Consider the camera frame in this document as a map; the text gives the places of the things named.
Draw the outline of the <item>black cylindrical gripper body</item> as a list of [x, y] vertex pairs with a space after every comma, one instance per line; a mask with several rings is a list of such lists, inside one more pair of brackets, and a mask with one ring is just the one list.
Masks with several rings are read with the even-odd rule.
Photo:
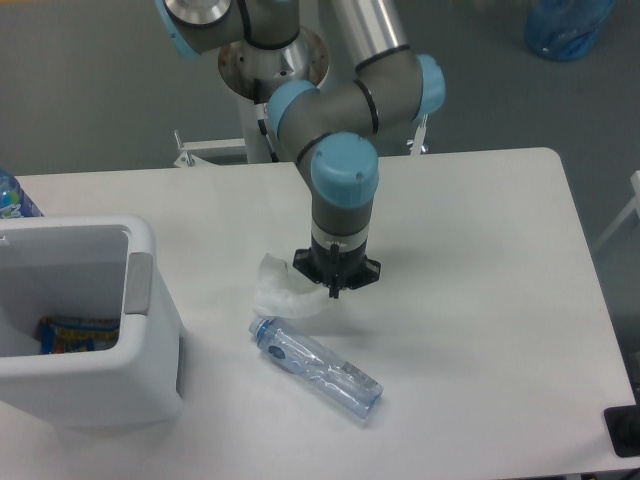
[[328, 288], [333, 279], [343, 277], [343, 290], [356, 290], [380, 278], [381, 263], [367, 257], [366, 246], [364, 241], [350, 251], [342, 251], [337, 244], [326, 249], [313, 239], [310, 248], [295, 252], [293, 267], [316, 284]]

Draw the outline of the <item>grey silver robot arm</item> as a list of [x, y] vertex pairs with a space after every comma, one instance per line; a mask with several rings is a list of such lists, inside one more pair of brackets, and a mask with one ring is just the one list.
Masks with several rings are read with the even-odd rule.
[[263, 135], [295, 163], [312, 196], [311, 244], [293, 265], [331, 297], [376, 282], [366, 254], [379, 160], [370, 137], [441, 107], [444, 76], [414, 53], [391, 1], [331, 5], [354, 60], [355, 78], [329, 92], [311, 80], [313, 58], [296, 1], [160, 1], [175, 48], [194, 57], [238, 46], [238, 77], [266, 108]]

